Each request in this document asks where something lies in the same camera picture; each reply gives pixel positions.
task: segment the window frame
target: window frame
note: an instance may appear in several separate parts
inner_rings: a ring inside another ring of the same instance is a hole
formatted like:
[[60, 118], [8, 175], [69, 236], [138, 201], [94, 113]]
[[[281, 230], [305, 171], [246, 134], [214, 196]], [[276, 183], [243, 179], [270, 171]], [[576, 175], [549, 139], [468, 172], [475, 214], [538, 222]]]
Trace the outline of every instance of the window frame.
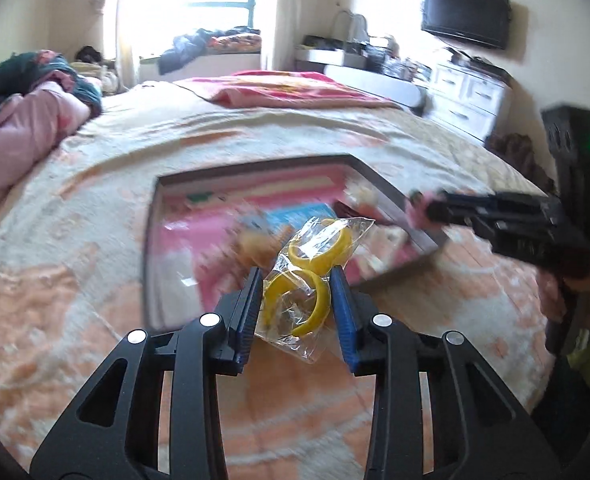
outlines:
[[248, 9], [248, 27], [253, 28], [255, 18], [255, 0], [245, 2], [190, 2], [184, 4], [186, 7], [237, 7]]

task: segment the yellow ring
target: yellow ring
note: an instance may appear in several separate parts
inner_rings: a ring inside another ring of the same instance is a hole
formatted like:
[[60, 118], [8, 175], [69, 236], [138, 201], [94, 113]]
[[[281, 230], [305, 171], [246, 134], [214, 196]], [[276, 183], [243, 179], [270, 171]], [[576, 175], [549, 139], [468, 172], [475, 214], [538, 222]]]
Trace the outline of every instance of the yellow ring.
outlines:
[[[321, 221], [322, 224], [331, 225], [335, 220], [324, 219]], [[344, 251], [346, 251], [353, 243], [353, 237], [351, 236], [351, 230], [347, 226], [343, 226], [340, 229], [339, 237], [337, 241], [317, 256], [312, 258], [301, 258], [296, 253], [296, 242], [297, 240], [291, 239], [289, 242], [289, 260], [293, 265], [304, 270], [311, 270], [318, 276], [326, 276], [335, 265], [341, 265], [344, 262], [339, 262], [338, 259]]]
[[262, 319], [264, 324], [269, 324], [275, 315], [275, 308], [279, 298], [297, 288], [297, 280], [293, 275], [299, 276], [309, 285], [315, 288], [315, 308], [310, 313], [309, 318], [302, 324], [297, 325], [291, 335], [301, 337], [309, 332], [318, 329], [326, 320], [330, 311], [331, 292], [328, 283], [322, 280], [318, 275], [310, 270], [298, 269], [287, 270], [275, 276], [264, 289], [264, 309], [262, 310]]

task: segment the pink blanket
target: pink blanket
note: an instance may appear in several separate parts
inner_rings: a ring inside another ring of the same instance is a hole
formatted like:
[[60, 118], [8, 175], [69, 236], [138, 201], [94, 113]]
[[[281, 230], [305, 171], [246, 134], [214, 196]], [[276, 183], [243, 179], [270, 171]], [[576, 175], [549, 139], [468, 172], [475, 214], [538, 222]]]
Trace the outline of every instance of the pink blanket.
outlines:
[[397, 107], [393, 101], [340, 85], [317, 72], [254, 70], [176, 81], [202, 99], [232, 108]]
[[91, 110], [54, 81], [22, 96], [0, 111], [0, 200], [54, 146], [72, 135]]

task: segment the wall-mounted television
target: wall-mounted television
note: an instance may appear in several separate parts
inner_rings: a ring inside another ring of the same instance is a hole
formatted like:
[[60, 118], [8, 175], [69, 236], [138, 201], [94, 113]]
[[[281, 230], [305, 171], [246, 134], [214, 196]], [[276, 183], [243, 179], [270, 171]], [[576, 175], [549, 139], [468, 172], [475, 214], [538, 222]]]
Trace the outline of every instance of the wall-mounted television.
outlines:
[[479, 46], [505, 49], [510, 0], [424, 0], [422, 30]]

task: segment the brown fabric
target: brown fabric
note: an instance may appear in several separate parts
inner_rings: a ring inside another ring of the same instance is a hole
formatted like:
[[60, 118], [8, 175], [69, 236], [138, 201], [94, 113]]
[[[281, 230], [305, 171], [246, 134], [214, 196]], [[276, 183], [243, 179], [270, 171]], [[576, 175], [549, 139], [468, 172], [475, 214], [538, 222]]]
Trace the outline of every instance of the brown fabric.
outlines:
[[524, 177], [546, 193], [555, 192], [555, 183], [535, 162], [533, 141], [520, 134], [492, 133], [484, 141], [484, 147], [510, 164]]

